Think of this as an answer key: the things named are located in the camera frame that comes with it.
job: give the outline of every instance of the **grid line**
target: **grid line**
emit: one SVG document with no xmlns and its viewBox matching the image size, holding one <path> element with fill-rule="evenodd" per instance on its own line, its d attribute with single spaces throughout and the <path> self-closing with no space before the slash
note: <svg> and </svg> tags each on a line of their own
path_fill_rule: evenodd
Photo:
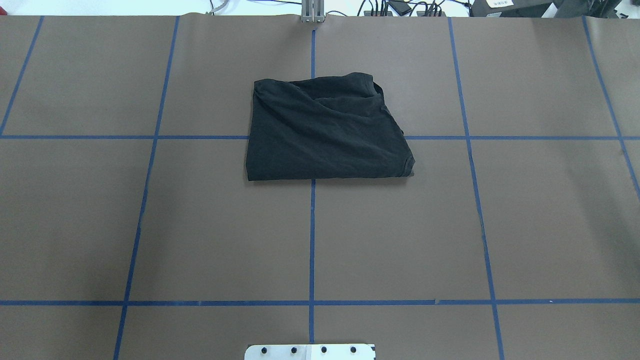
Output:
<svg viewBox="0 0 640 360">
<path fill-rule="evenodd" d="M 609 98 L 609 92 L 607 91 L 607 86 L 604 84 L 604 79 L 602 78 L 602 73 L 600 72 L 600 66 L 598 66 L 598 60 L 596 59 L 596 54 L 593 50 L 593 44 L 591 43 L 591 34 L 589 33 L 589 26 L 587 25 L 587 18 L 585 16 L 582 16 L 582 26 L 584 27 L 584 34 L 587 36 L 587 44 L 589 45 L 589 53 L 591 54 L 593 67 L 596 70 L 596 75 L 598 76 L 598 81 L 600 82 L 600 88 L 602 88 L 602 94 L 604 95 L 604 99 L 607 102 L 609 115 L 611 116 L 613 127 L 615 127 L 616 129 L 616 134 L 618 135 L 618 141 L 620 141 L 620 147 L 622 148 L 622 153 L 625 156 L 625 161 L 627 162 L 627 168 L 629 169 L 629 175 L 631 175 L 631 181 L 633 182 L 634 188 L 636 189 L 636 195 L 638 197 L 638 200 L 640 200 L 640 186 L 638 186 L 636 172 L 634 172 L 634 167 L 631 164 L 631 159 L 629 158 L 629 153 L 627 152 L 627 146 L 625 145 L 625 141 L 622 137 L 622 132 L 620 131 L 620 125 L 618 124 L 618 119 L 616 119 L 616 112 L 613 111 L 613 105 L 611 104 L 611 99 Z"/>
<path fill-rule="evenodd" d="M 0 300 L 0 306 L 123 306 L 123 300 Z M 315 306 L 488 306 L 640 304 L 640 298 L 558 299 L 425 299 L 425 300 L 314 300 Z M 128 306 L 226 307 L 308 306 L 309 300 L 130 300 Z"/>
<path fill-rule="evenodd" d="M 38 26 L 36 27 L 36 31 L 33 33 L 33 38 L 31 39 L 31 45 L 29 45 L 29 50 L 27 51 L 27 55 L 24 57 L 24 63 L 22 63 L 20 74 L 18 74 L 18 80 L 16 80 L 15 87 L 13 88 L 13 92 L 11 93 L 11 98 L 9 99 L 9 105 L 7 105 L 6 107 L 6 111 L 2 119 L 2 124 L 0 124 L 0 135 L 2 135 L 2 133 L 4 132 L 4 127 L 6 126 L 6 122 L 9 121 L 9 114 L 11 113 L 13 102 L 15 100 L 16 95 L 18 95 L 18 89 L 20 88 L 20 83 L 22 82 L 24 71 L 27 69 L 27 65 L 29 64 L 29 59 L 31 58 L 31 53 L 33 52 L 33 48 L 36 46 L 36 40 L 38 40 L 38 35 L 40 34 L 40 29 L 42 28 L 43 21 L 44 21 L 44 16 L 41 16 L 40 20 L 38 20 Z"/>
<path fill-rule="evenodd" d="M 153 140 L 155 135 L 0 135 L 7 140 Z M 249 140 L 249 135 L 158 135 L 158 140 Z M 465 135 L 405 135 L 406 140 L 466 140 Z M 640 136 L 538 136 L 538 135 L 470 135 L 471 140 L 500 141 L 627 141 L 640 140 Z"/>
<path fill-rule="evenodd" d="M 489 257 L 489 246 L 486 241 L 486 231 L 484 230 L 484 217 L 482 214 L 482 203 L 480 202 L 480 191 L 476 177 L 476 165 L 474 164 L 473 150 L 471 148 L 471 135 L 469 133 L 469 124 L 467 122 L 467 109 L 465 107 L 465 97 L 462 92 L 462 81 L 460 79 L 460 67 L 458 65 L 458 54 L 456 52 L 456 39 L 453 32 L 453 23 L 448 17 L 449 37 L 451 38 L 451 52 L 453 55 L 453 67 L 456 72 L 456 82 L 458 83 L 458 97 L 460 99 L 460 111 L 462 114 L 462 124 L 465 128 L 465 139 L 467 141 L 467 153 L 469 157 L 469 167 L 471 170 L 471 180 L 474 185 L 474 195 L 476 198 L 476 209 L 480 220 L 480 230 L 482 234 L 482 243 L 484 247 L 484 266 L 486 268 L 486 278 L 489 285 L 489 296 L 491 296 L 491 309 L 493 312 L 493 326 L 495 327 L 495 338 L 498 345 L 498 356 L 500 360 L 504 360 L 504 348 L 502 346 L 502 331 L 500 329 L 500 318 L 498 316 L 498 305 L 495 302 L 495 289 L 493 287 L 493 273 L 491 271 L 491 259 Z"/>
<path fill-rule="evenodd" d="M 127 286 L 125 287 L 124 303 L 122 304 L 122 312 L 120 314 L 120 325 L 118 326 L 118 336 L 116 337 L 116 344 L 113 350 L 113 360 L 118 360 L 120 355 L 120 345 L 122 344 L 122 334 L 124 333 L 124 325 L 127 318 L 127 309 L 129 303 L 129 295 L 131 294 L 131 283 L 133 281 L 133 272 L 136 267 L 136 257 L 138 255 L 138 245 L 140 244 L 140 234 L 142 232 L 142 218 L 145 214 L 147 207 L 147 195 L 149 190 L 149 179 L 151 177 L 151 169 L 154 166 L 154 160 L 156 158 L 156 147 L 158 143 L 158 135 L 160 134 L 160 124 L 162 123 L 162 115 L 164 110 L 164 99 L 166 98 L 166 89 L 169 85 L 169 76 L 171 74 L 171 64 L 173 60 L 173 50 L 175 49 L 175 39 L 178 34 L 178 25 L 180 24 L 180 17 L 175 17 L 175 23 L 173 25 L 173 36 L 171 40 L 171 47 L 169 49 L 169 59 L 166 64 L 166 73 L 164 75 L 164 85 L 162 89 L 162 96 L 160 98 L 160 105 L 158 108 L 158 117 L 156 120 L 156 131 L 154 133 L 154 142 L 151 146 L 151 155 L 149 156 L 149 165 L 147 167 L 147 177 L 145 178 L 145 189 L 142 193 L 142 202 L 140 204 L 140 213 L 138 215 L 138 226 L 136 228 L 136 237 L 133 242 L 133 251 L 131 252 L 131 263 L 129 264 L 129 275 L 127 276 Z"/>
<path fill-rule="evenodd" d="M 311 31 L 311 78 L 316 78 L 316 29 Z M 309 343 L 316 340 L 316 180 L 311 179 L 311 208 L 309 216 Z"/>
</svg>

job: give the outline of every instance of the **wire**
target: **wire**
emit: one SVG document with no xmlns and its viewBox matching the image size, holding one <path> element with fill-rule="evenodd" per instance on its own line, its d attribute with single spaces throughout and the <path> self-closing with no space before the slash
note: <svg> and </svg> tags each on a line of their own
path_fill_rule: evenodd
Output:
<svg viewBox="0 0 640 360">
<path fill-rule="evenodd" d="M 326 14 L 329 15 L 330 13 L 339 13 L 342 16 L 347 16 L 345 13 L 339 12 L 338 10 L 331 10 L 330 12 L 327 12 Z"/>
<path fill-rule="evenodd" d="M 426 1 L 419 1 L 418 3 L 416 3 L 413 8 L 411 9 L 411 11 L 409 12 L 409 16 L 413 15 L 413 11 L 415 10 L 415 8 L 418 7 L 418 5 L 424 5 L 424 12 L 427 12 L 427 9 L 429 8 L 429 4 L 427 4 Z"/>
<path fill-rule="evenodd" d="M 224 8 L 227 4 L 229 4 L 229 0 L 224 0 L 224 2 L 222 2 L 222 5 L 219 5 L 217 7 L 213 6 L 213 0 L 209 0 L 209 4 L 211 4 L 211 11 L 209 13 L 213 15 L 214 12 L 217 12 L 218 10 Z"/>
<path fill-rule="evenodd" d="M 362 2 L 360 3 L 360 7 L 358 8 L 358 13 L 356 14 L 356 16 L 360 16 L 360 12 L 362 11 L 362 7 L 364 6 L 365 2 L 367 2 L 367 0 L 362 0 Z"/>
<path fill-rule="evenodd" d="M 249 1 L 271 1 L 273 3 L 281 3 L 281 4 L 295 4 L 295 5 L 302 5 L 302 3 L 297 3 L 296 1 L 286 1 L 286 0 L 249 0 Z"/>
</svg>

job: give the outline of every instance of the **blue painter's tape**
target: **blue painter's tape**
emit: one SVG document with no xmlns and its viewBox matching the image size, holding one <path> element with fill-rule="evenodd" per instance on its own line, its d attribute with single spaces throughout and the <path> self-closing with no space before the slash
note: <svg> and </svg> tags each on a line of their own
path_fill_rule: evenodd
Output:
<svg viewBox="0 0 640 360">
<path fill-rule="evenodd" d="M 120 313 L 120 325 L 118 326 L 118 336 L 116 337 L 116 345 L 113 351 L 113 360 L 118 360 L 120 356 L 120 345 L 122 344 L 122 334 L 124 333 L 124 325 L 127 319 L 127 308 L 129 303 L 129 295 L 131 294 L 131 283 L 133 281 L 133 272 L 136 268 L 136 257 L 138 256 L 138 245 L 140 244 L 140 233 L 142 227 L 142 218 L 145 214 L 147 207 L 147 195 L 149 189 L 149 179 L 151 177 L 151 170 L 154 166 L 154 160 L 156 158 L 156 147 L 158 142 L 158 135 L 160 133 L 160 125 L 162 122 L 162 114 L 164 110 L 164 100 L 166 98 L 166 89 L 169 85 L 169 76 L 171 74 L 171 64 L 173 61 L 173 51 L 175 50 L 175 39 L 178 34 L 178 25 L 180 24 L 180 17 L 175 17 L 175 23 L 173 25 L 173 36 L 171 40 L 171 48 L 169 50 L 169 59 L 166 65 L 166 73 L 164 74 L 164 85 L 162 90 L 162 96 L 160 98 L 160 106 L 158 108 L 158 116 L 156 121 L 156 131 L 154 132 L 154 142 L 151 145 L 151 155 L 149 157 L 149 165 L 147 167 L 147 177 L 145 178 L 145 189 L 142 193 L 142 202 L 140 205 L 140 213 L 138 215 L 138 226 L 136 228 L 136 237 L 133 242 L 133 251 L 131 252 L 131 262 L 129 264 L 129 274 L 127 276 L 127 285 L 124 293 L 124 304 L 122 306 L 122 312 Z"/>
<path fill-rule="evenodd" d="M 587 25 L 587 18 L 585 16 L 582 17 L 582 26 L 584 27 L 584 34 L 587 36 L 587 44 L 589 45 L 589 52 L 591 53 L 591 60 L 593 61 L 593 67 L 596 70 L 596 75 L 598 76 L 598 81 L 600 82 L 600 87 L 602 88 L 604 99 L 607 102 L 609 115 L 611 116 L 611 121 L 613 121 L 613 127 L 616 129 L 616 134 L 618 135 L 618 140 L 620 141 L 620 147 L 622 147 L 622 153 L 625 157 L 625 162 L 627 163 L 629 174 L 631 175 L 631 181 L 634 185 L 634 188 L 636 189 L 637 198 L 638 200 L 640 200 L 640 186 L 638 185 L 636 172 L 634 171 L 634 167 L 631 164 L 631 159 L 629 158 L 629 154 L 627 152 L 627 146 L 625 145 L 625 141 L 622 137 L 622 133 L 620 131 L 620 125 L 618 124 L 618 119 L 616 119 L 616 113 L 615 111 L 613 111 L 613 106 L 611 105 L 611 99 L 609 98 L 609 92 L 607 91 L 607 86 L 605 85 L 604 79 L 602 78 L 602 73 L 600 72 L 600 66 L 598 66 L 598 60 L 596 59 L 596 54 L 593 50 L 593 44 L 591 43 L 591 34 L 589 33 L 589 26 Z"/>
<path fill-rule="evenodd" d="M 491 261 L 489 258 L 489 246 L 486 241 L 486 232 L 484 230 L 484 217 L 482 213 L 482 204 L 480 202 L 480 192 L 478 191 L 476 165 L 474 164 L 473 151 L 471 148 L 471 137 L 469 134 L 469 125 L 467 122 L 467 109 L 465 107 L 465 97 L 462 91 L 462 82 L 460 79 L 460 67 L 458 65 L 458 54 L 456 52 L 456 40 L 453 32 L 453 23 L 451 18 L 447 18 L 449 22 L 449 37 L 451 38 L 451 52 L 453 55 L 453 66 L 456 71 L 456 82 L 458 83 L 458 97 L 460 98 L 460 111 L 462 113 L 462 123 L 465 128 L 465 137 L 467 139 L 467 152 L 469 156 L 469 166 L 471 168 L 471 178 L 474 185 L 474 194 L 476 196 L 476 208 L 480 219 L 480 229 L 482 232 L 482 241 L 484 246 L 484 265 L 486 268 L 486 277 L 489 285 L 489 294 L 491 296 L 493 310 L 493 324 L 495 326 L 495 337 L 498 344 L 498 355 L 500 360 L 504 360 L 504 348 L 502 346 L 502 331 L 500 329 L 500 320 L 498 317 L 498 307 L 495 303 L 495 290 L 493 287 L 493 274 L 491 270 Z"/>
<path fill-rule="evenodd" d="M 29 45 L 27 56 L 24 58 L 24 63 L 22 63 L 22 68 L 20 69 L 18 80 L 16 80 L 15 87 L 13 88 L 13 92 L 11 93 L 11 98 L 9 99 L 9 105 L 6 107 L 6 111 L 4 112 L 2 124 L 0 124 L 0 135 L 2 135 L 2 133 L 4 132 L 4 127 L 6 126 L 6 122 L 9 120 L 9 114 L 11 113 L 13 102 L 15 101 L 16 95 L 18 95 L 18 89 L 20 88 L 20 83 L 22 82 L 24 71 L 27 69 L 27 65 L 29 64 L 29 59 L 31 58 L 31 53 L 33 53 L 33 48 L 36 46 L 36 40 L 38 40 L 38 35 L 40 34 L 40 29 L 42 28 L 43 21 L 44 21 L 44 16 L 41 16 L 40 20 L 38 21 L 38 26 L 36 27 L 36 31 L 33 33 L 33 38 L 31 39 L 31 45 Z"/>
</svg>

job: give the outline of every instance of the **folded t-shirt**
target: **folded t-shirt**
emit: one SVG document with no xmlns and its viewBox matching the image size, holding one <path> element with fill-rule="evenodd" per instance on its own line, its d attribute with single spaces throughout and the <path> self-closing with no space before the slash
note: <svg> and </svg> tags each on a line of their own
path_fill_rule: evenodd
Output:
<svg viewBox="0 0 640 360">
<path fill-rule="evenodd" d="M 255 82 L 249 181 L 402 177 L 413 163 L 371 75 Z"/>
</svg>

